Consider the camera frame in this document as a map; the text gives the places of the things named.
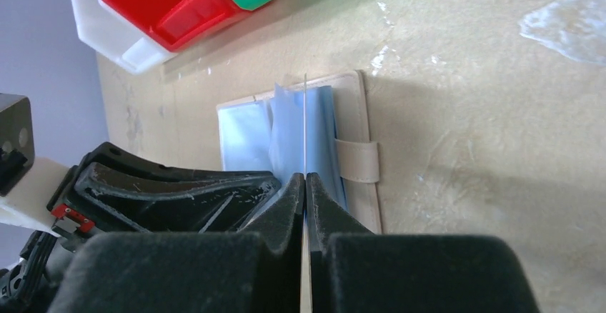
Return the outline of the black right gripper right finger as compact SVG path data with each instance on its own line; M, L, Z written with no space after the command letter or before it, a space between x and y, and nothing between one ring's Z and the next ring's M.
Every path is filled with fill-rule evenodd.
M306 178L314 312L537 312L517 255L497 237L375 234Z

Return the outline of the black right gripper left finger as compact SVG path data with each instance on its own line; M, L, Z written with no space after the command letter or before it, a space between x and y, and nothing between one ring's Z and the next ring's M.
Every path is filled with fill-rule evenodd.
M298 312L305 181L238 232L106 233L75 255L50 312Z

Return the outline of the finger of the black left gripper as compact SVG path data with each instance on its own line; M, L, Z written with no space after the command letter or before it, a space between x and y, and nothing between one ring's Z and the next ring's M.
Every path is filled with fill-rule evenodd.
M163 169L159 177L128 174L92 162L73 167L49 200L76 232L235 232L280 189L271 172Z
M83 172L92 163L100 163L122 174L154 181L202 181L237 177L275 178L269 171L223 172L167 167L131 154L111 142L104 142L86 154L81 160L80 172Z

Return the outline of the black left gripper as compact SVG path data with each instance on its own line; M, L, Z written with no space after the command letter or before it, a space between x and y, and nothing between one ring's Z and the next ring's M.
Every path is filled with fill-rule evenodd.
M78 241L92 232L95 222L75 209L60 204L51 211L54 226L67 241ZM48 265L58 238L35 231L20 253L21 261L1 270L2 312L47 312L61 282L63 269Z

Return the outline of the white card edgewise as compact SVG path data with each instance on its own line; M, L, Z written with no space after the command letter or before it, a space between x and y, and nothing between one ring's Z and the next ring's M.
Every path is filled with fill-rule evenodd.
M307 72L304 73L304 95L303 95L303 165L304 165L304 179L307 179ZM312 279L311 279L311 261L310 261L310 255L309 255L309 233L308 233L308 225L307 225L307 217L308 217L308 213L307 213L307 201L305 203L305 207L304 207L304 213L305 213L305 218L304 218L304 242L306 242L306 246L304 247L305 250L305 256L307 256L307 274L308 274L308 280L306 282L306 284L308 285L308 295L307 295L307 301L309 302L309 311L308 312L312 312Z

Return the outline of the white plastic bin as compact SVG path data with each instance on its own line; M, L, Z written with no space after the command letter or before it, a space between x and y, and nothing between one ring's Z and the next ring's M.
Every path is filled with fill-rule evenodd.
M131 74L174 58L102 0L71 0L79 39Z

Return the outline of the beige card holder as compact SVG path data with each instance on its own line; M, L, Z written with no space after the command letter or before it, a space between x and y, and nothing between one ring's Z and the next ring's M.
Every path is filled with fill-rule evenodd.
M304 173L304 82L217 107L222 168L269 171L281 183ZM382 230L378 145L371 140L359 71L307 80L307 173L370 231Z

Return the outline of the red plastic bin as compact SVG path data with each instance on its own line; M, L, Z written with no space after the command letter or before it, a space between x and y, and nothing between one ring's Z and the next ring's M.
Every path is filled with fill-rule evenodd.
M232 0L102 1L170 52L183 51L251 14Z

